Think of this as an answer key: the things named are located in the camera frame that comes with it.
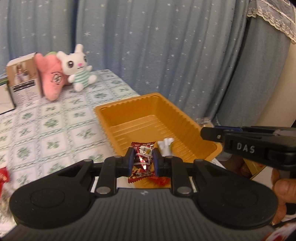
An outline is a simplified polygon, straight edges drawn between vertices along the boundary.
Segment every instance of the circular pad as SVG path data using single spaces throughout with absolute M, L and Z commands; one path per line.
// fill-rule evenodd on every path
M 90 193 L 75 178 L 54 175 L 16 190 L 9 206 L 18 224 L 51 229 L 82 217 L 90 204 Z

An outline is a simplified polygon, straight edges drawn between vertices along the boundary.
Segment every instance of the floral bedsheet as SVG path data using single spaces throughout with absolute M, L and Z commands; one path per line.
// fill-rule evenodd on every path
M 93 109 L 138 94 L 110 70 L 94 73 L 100 80 L 79 93 L 68 86 L 57 101 L 42 98 L 0 115 L 0 163 L 7 161 L 14 189 L 80 160 L 114 155 Z M 0 236 L 14 225 L 0 214 Z

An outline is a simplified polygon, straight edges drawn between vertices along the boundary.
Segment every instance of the white plush toy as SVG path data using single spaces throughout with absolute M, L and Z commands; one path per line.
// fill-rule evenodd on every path
M 70 55 L 63 51 L 57 53 L 57 58 L 62 62 L 63 73 L 69 75 L 68 82 L 73 83 L 74 90 L 77 92 L 96 81 L 95 75 L 89 75 L 92 66 L 87 66 L 86 55 L 82 50 L 83 45 L 77 44 L 74 53 Z

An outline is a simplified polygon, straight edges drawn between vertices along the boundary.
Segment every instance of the cardboard box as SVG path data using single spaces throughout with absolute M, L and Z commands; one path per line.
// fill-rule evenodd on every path
M 6 72 L 12 98 L 16 105 L 38 100 L 42 89 L 38 69 L 34 61 L 35 53 L 8 62 Z
M 3 74 L 0 76 L 0 115 L 14 109 L 15 105 L 9 91 L 8 78 L 6 74 Z

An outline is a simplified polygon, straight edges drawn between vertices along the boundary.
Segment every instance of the human hand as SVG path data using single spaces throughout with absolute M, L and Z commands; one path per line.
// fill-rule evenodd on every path
M 279 171 L 273 169 L 271 181 L 273 184 L 272 190 L 279 200 L 278 209 L 272 221 L 273 224 L 277 224 L 287 213 L 286 203 L 296 203 L 296 179 L 280 179 Z

